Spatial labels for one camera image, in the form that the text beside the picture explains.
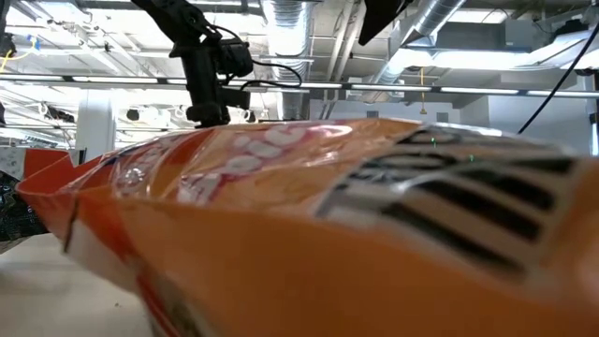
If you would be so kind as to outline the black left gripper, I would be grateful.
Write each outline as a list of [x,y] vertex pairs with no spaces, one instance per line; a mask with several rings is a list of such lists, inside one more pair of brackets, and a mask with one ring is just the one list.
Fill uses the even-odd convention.
[[203,128],[228,125],[230,116],[222,99],[210,50],[192,47],[184,51],[183,71],[192,102],[186,110],[186,118]]

